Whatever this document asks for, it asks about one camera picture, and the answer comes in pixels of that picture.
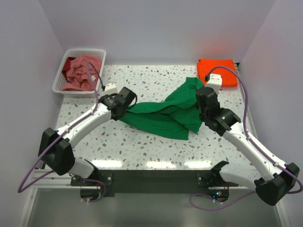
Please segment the green t shirt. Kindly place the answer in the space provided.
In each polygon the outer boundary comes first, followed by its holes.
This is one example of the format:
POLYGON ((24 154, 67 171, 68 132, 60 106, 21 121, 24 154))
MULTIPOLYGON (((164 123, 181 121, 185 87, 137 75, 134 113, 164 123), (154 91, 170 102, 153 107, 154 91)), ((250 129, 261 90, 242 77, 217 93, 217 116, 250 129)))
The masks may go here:
POLYGON ((187 77, 163 102, 138 103, 120 121, 147 133, 187 140, 189 133, 197 134, 202 125, 196 91, 203 86, 200 79, 187 77))

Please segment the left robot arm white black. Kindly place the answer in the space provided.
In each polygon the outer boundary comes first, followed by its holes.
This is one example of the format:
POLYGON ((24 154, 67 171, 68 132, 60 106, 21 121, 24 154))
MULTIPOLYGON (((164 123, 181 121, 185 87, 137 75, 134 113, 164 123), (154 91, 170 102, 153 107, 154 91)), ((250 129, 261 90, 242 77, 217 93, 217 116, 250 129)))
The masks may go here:
POLYGON ((38 156, 58 175, 71 174, 92 178, 98 172, 91 162, 76 158, 73 149, 98 126, 125 116, 137 101, 137 95, 123 87, 117 94, 97 98, 96 103, 83 115, 56 130, 46 129, 42 134, 38 156))

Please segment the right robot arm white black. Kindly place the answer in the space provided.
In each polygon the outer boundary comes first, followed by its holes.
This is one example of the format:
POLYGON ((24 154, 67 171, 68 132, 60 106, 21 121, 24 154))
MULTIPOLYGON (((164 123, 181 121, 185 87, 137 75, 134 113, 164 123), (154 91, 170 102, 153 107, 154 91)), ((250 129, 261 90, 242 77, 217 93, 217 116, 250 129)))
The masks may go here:
POLYGON ((205 125, 234 145, 260 174, 260 178, 254 180, 241 170, 229 168, 227 162, 222 161, 212 168, 215 176, 224 182, 252 189, 271 206, 291 193, 300 168, 295 163, 288 164, 272 154, 244 128, 240 118, 232 110, 220 106, 217 93, 211 87, 196 91, 196 107, 205 125))

